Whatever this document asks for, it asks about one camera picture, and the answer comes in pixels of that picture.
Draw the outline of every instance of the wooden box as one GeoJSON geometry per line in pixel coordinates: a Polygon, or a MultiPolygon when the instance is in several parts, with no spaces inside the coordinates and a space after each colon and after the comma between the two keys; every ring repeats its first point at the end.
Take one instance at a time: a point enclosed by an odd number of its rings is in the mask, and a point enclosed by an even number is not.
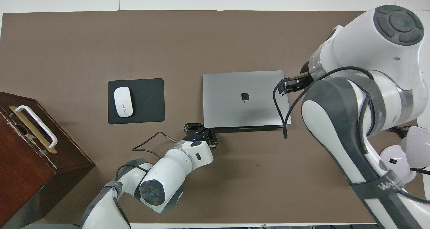
{"type": "Polygon", "coordinates": [[[0,92],[1,228],[41,219],[94,166],[36,100],[0,92]]]}

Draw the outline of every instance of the computer mouse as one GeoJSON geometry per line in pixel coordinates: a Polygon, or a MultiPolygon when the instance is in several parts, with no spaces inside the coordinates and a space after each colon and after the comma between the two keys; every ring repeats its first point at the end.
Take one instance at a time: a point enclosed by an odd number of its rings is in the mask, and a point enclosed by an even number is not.
{"type": "Polygon", "coordinates": [[[117,88],[114,91],[114,102],[120,117],[129,117],[133,115],[132,97],[129,88],[117,88]]]}

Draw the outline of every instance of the laptop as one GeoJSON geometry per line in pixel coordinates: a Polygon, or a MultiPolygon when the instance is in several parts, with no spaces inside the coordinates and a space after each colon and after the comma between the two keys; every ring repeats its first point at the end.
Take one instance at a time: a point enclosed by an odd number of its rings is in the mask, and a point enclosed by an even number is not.
{"type": "MultiPolygon", "coordinates": [[[[203,74],[203,123],[206,128],[266,130],[282,127],[273,90],[283,71],[203,74]]],[[[283,116],[287,96],[276,92],[283,116]]]]}

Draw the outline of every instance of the brown table surface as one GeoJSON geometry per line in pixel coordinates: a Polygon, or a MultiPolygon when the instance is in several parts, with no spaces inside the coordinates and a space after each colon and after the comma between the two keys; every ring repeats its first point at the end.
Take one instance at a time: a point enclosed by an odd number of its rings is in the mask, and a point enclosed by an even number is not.
{"type": "MultiPolygon", "coordinates": [[[[203,122],[202,75],[301,66],[338,24],[360,12],[113,11],[4,14],[0,90],[37,99],[96,167],[43,219],[79,223],[131,151],[157,131],[180,139],[203,122]],[[108,124],[110,80],[164,79],[166,120],[108,124]]],[[[298,93],[289,94],[293,100],[298,93]]],[[[218,134],[214,161],[193,171],[169,214],[132,196],[120,204],[132,223],[366,223],[374,220],[329,154],[309,134],[299,107],[289,138],[281,131],[218,134]]],[[[383,131],[377,151],[399,144],[383,131]]],[[[146,148],[164,154],[156,137],[146,148]]],[[[407,189],[424,196],[421,176],[407,189]]]]}

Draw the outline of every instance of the black mouse pad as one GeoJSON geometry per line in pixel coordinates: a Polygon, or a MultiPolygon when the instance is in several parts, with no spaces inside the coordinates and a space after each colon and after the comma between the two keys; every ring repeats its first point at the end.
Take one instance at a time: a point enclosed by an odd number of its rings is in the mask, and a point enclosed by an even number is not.
{"type": "Polygon", "coordinates": [[[107,84],[107,114],[109,124],[141,123],[164,121],[164,81],[163,79],[113,80],[107,84]],[[133,114],[120,117],[114,101],[114,91],[127,87],[132,98],[133,114]]]}

